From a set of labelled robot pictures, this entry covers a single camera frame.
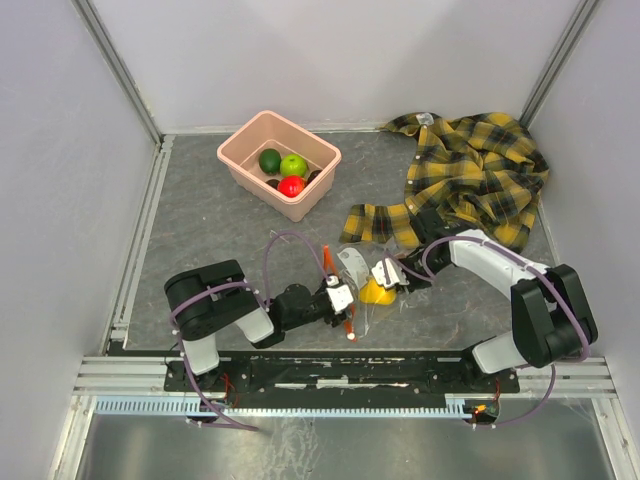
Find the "clear zip top bag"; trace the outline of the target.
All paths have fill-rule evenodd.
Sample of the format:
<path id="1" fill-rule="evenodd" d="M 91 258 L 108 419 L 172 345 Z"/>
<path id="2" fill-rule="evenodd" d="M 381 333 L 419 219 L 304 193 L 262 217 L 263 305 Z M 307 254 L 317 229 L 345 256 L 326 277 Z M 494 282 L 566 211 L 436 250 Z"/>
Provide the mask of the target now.
<path id="1" fill-rule="evenodd" d="M 390 314 L 402 295 L 430 287 L 433 280 L 420 266 L 413 266 L 406 255 L 395 255 L 387 248 L 369 265 L 355 247 L 333 253 L 325 244 L 322 264 L 326 273 L 349 287 L 353 297 L 344 321 L 345 336 L 353 343 L 368 334 L 371 320 Z"/>

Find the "red fake tomato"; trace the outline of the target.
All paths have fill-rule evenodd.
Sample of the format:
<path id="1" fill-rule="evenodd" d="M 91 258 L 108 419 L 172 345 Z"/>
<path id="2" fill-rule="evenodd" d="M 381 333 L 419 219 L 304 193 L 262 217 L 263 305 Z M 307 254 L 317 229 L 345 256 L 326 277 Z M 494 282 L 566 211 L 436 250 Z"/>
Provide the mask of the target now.
<path id="1" fill-rule="evenodd" d="M 297 175 L 284 177 L 278 184 L 277 190 L 288 198 L 300 195 L 306 187 L 306 180 Z"/>

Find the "green fake apple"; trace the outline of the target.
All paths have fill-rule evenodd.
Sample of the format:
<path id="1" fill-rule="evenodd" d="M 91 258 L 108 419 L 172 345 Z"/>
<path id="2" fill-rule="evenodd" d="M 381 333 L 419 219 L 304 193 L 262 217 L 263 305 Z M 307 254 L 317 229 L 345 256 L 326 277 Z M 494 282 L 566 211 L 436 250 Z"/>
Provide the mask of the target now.
<path id="1" fill-rule="evenodd" d="M 298 154 L 283 156 L 279 166 L 282 177 L 299 176 L 304 178 L 308 171 L 306 160 Z"/>

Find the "dark green fake avocado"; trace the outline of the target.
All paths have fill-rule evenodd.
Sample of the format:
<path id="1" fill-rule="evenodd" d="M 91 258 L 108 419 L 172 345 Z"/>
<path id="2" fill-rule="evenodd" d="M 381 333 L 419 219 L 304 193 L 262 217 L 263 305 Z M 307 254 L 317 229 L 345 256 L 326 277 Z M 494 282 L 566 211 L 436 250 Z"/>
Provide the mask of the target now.
<path id="1" fill-rule="evenodd" d="M 258 157 L 259 167 L 267 175 L 277 175 L 280 172 L 281 160 L 280 153 L 273 148 L 264 149 Z"/>

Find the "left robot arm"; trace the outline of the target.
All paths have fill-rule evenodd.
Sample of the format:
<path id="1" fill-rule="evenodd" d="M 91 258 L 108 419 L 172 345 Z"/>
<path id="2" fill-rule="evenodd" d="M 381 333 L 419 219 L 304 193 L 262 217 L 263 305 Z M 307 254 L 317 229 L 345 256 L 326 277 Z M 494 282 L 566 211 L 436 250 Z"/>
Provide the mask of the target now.
<path id="1" fill-rule="evenodd" d="M 220 381 L 216 334 L 227 326 L 238 327 L 254 348 L 264 349 L 283 341 L 288 331 L 316 321 L 339 326 L 354 305 L 349 286 L 333 274 L 316 292 L 291 284 L 263 301 L 236 260 L 179 273 L 166 281 L 164 292 L 174 334 L 188 362 L 187 379 L 201 390 Z"/>

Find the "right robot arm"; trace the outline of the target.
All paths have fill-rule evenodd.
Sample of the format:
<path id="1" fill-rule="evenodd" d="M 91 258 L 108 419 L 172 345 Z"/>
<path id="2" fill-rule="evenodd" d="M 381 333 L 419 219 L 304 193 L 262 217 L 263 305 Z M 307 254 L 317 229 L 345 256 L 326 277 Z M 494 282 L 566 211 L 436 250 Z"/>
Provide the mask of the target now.
<path id="1" fill-rule="evenodd" d="M 379 281 L 383 288 L 428 288 L 439 272 L 455 266 L 510 302 L 510 331 L 470 348 L 470 359 L 458 368 L 463 386 L 481 391 L 494 381 L 495 373 L 507 369 L 543 368 L 589 357 L 598 330 L 573 268 L 529 260 L 468 223 L 446 224 L 433 210 L 409 219 L 419 245 L 404 258 L 385 256 Z"/>

